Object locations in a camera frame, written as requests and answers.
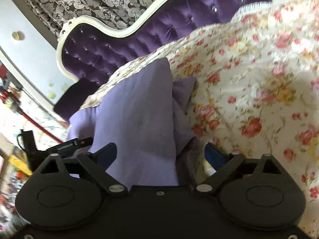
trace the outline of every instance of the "purple pillow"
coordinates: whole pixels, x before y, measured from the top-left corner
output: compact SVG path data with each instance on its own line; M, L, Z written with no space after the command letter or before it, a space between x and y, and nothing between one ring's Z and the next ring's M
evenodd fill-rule
M183 90L184 82L188 85ZM106 172L129 188L178 185L176 158L187 162L183 166L193 174L195 165L189 159L198 155L194 148L185 150L195 135L180 107L186 107L194 83L195 78L179 81L179 89L173 92L167 59L155 60L114 86L98 107L76 112L70 118L69 139L91 133L92 153L115 143L117 159ZM190 152L192 157L181 157Z
M86 98L95 93L98 88L97 83L81 78L62 95L53 111L69 122L69 118L79 110Z

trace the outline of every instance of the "pink rose pattern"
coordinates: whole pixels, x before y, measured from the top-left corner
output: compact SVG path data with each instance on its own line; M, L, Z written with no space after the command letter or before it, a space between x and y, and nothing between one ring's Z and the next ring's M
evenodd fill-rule
M319 213L318 1L288 0L199 28L118 69L81 108L166 57L174 79L197 78L187 111L196 136L253 158L272 153ZM313 222L307 213L300 227L316 238L319 214Z

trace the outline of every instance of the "bed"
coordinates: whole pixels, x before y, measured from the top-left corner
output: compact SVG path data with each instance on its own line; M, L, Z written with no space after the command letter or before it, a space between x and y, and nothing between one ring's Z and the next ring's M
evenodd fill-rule
M65 24L57 62L78 82L56 111L69 120L99 107L123 80L167 58L174 80L197 80L186 116L199 141L274 155L306 196L300 228L318 237L319 0L164 1L131 29L90 17Z

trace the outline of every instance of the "black cable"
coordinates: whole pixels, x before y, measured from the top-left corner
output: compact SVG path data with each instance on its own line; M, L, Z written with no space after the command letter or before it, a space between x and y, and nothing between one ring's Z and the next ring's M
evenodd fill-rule
M18 134L18 136L17 136L17 143L18 143L19 147L21 148L21 150L25 152L26 150L24 149L24 147L22 147L22 146L20 145L20 142L19 142L19 137L20 137L20 136L22 136L21 133Z

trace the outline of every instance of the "yellow object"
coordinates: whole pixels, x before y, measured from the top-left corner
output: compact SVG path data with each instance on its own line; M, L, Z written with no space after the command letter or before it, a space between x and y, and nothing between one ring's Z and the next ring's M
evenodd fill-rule
M18 33L18 32L13 32L13 33L12 33L12 38L13 38L14 40L20 40L20 35L19 35L19 33Z
M15 155L10 155L9 162L15 167L17 167L19 170L23 171L26 175L32 175L32 172L28 168L28 165L19 158L17 158Z

